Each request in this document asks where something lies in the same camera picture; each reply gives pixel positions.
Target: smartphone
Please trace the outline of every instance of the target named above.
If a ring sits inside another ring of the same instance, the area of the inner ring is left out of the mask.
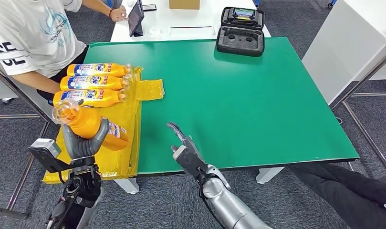
[[[154,11],[154,10],[156,10],[156,4],[143,5],[142,10],[143,11]]]

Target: cardboard box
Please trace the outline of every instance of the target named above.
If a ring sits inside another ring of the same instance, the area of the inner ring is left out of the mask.
[[[180,10],[199,10],[200,0],[169,0],[169,7]]]

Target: tablet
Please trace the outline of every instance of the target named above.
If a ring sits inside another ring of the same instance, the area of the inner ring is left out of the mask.
[[[135,6],[132,8],[131,12],[128,15],[128,27],[130,30],[130,37],[140,37],[143,36],[142,32],[142,19],[144,19],[144,11],[142,9],[141,0],[137,0]]]

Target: yellow plastic bag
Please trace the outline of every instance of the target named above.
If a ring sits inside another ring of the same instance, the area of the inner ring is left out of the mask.
[[[124,127],[128,132],[130,144],[118,151],[111,151],[102,146],[95,155],[96,164],[103,180],[122,179],[136,176],[138,170],[139,143],[141,131],[141,101],[163,98],[162,80],[141,81],[142,68],[133,69],[133,80],[127,93],[125,103],[117,103],[110,107],[98,108],[99,113],[110,121]],[[68,152],[63,141],[62,129],[56,139],[62,152],[58,159],[70,163]],[[68,171],[62,172],[64,180],[68,179]],[[57,173],[46,171],[43,181],[47,184],[60,183]]]

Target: orange detergent bottle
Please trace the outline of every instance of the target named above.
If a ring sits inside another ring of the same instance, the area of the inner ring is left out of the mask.
[[[66,73],[68,76],[109,75],[123,77],[127,73],[131,73],[131,65],[119,65],[117,63],[71,64]]]
[[[115,103],[125,102],[125,98],[125,89],[120,91],[111,89],[60,91],[54,95],[53,104],[56,106],[65,99],[73,99],[77,102],[83,99],[82,106],[109,107]]]
[[[60,88],[62,91],[101,88],[120,90],[129,88],[129,80],[125,76],[123,78],[108,75],[66,76],[62,78]]]
[[[60,101],[52,111],[53,119],[61,124],[68,125],[80,137],[91,139],[96,135],[102,121],[98,110],[79,107],[75,100]],[[109,131],[103,141],[103,146],[117,151],[128,145],[127,131],[115,123],[109,122]]]

